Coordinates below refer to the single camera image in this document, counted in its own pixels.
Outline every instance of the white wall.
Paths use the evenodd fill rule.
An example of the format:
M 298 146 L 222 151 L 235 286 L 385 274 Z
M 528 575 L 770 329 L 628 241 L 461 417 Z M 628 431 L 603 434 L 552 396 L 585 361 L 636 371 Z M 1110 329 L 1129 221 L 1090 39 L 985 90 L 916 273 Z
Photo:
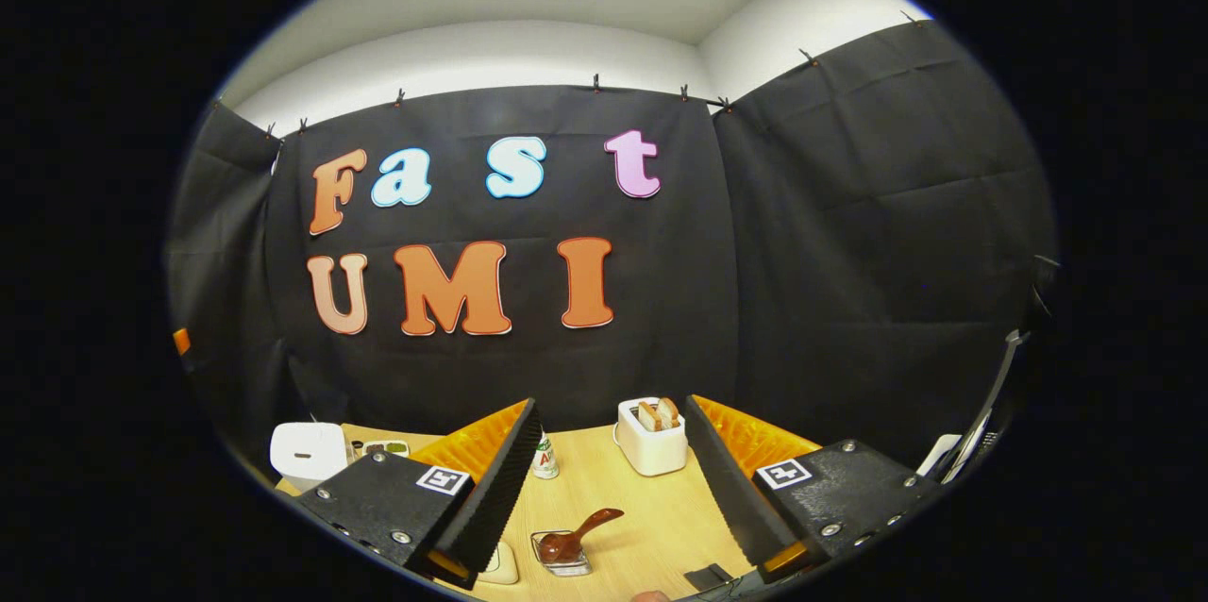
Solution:
M 753 0 L 701 44 L 709 77 L 731 102 L 812 57 L 908 19 L 908 0 Z
M 697 48 L 656 36 L 565 22 L 476 22 L 419 29 L 342 50 L 251 95 L 234 111 L 273 134 L 393 102 L 452 91 L 592 85 L 716 97 Z
M 753 0 L 699 47 L 623 29 L 567 22 L 475 22 L 419 29 L 349 47 L 278 79 L 234 109 L 275 135 L 391 102 L 442 92 L 591 85 L 731 100 L 887 27 L 930 18 L 907 0 Z

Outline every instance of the light blue letter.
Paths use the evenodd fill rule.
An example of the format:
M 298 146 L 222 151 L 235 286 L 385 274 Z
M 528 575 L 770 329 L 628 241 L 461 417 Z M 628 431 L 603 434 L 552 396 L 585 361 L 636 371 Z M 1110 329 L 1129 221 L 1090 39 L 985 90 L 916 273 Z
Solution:
M 541 189 L 545 144 L 539 138 L 504 138 L 487 150 L 487 191 L 495 198 L 523 198 Z
M 373 183 L 373 204 L 389 208 L 396 203 L 414 206 L 432 192 L 428 184 L 428 152 L 422 149 L 405 149 L 385 157 L 378 170 L 382 176 Z M 401 170 L 395 170 L 402 163 Z

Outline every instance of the brown spoon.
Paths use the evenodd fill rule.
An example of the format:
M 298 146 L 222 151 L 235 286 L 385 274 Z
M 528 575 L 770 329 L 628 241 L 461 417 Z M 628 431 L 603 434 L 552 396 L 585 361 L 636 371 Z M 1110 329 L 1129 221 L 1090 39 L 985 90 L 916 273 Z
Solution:
M 570 533 L 545 534 L 538 545 L 541 562 L 545 565 L 574 562 L 583 551 L 581 542 L 587 532 L 604 522 L 616 520 L 623 514 L 616 508 L 604 508 L 603 510 L 592 513 L 592 516 L 583 520 L 582 526 Z

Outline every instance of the pink letter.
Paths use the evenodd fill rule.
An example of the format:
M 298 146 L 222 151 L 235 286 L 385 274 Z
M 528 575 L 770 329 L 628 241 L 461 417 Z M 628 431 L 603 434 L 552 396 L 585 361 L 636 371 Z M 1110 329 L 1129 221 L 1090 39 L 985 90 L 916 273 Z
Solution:
M 650 198 L 658 191 L 658 178 L 646 176 L 646 156 L 658 156 L 658 147 L 641 141 L 641 131 L 629 131 L 604 143 L 604 151 L 616 155 L 616 186 L 634 198 Z

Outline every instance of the wooden table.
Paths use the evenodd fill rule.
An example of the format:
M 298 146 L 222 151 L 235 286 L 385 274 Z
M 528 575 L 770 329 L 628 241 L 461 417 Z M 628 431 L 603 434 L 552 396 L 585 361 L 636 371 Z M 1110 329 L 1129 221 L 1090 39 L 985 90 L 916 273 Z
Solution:
M 368 444 L 405 439 L 412 452 L 440 439 L 440 435 L 347 423 L 342 427 L 348 440 Z M 751 571 L 721 517 L 691 447 L 684 469 L 645 477 L 612 442 L 612 426 L 550 433 L 550 441 L 558 459 L 558 476 L 542 480 L 530 471 L 504 529 L 503 540 L 516 554 L 519 581 L 512 585 L 480 581 L 471 595 L 492 602 L 628 602 L 638 592 L 662 590 L 678 600 L 697 592 L 684 578 L 685 572 L 712 563 L 732 577 Z M 298 494 L 285 480 L 277 490 Z M 577 528 L 600 508 L 625 510 L 625 516 L 583 538 L 592 573 L 561 578 L 547 572 L 533 555 L 529 534 Z

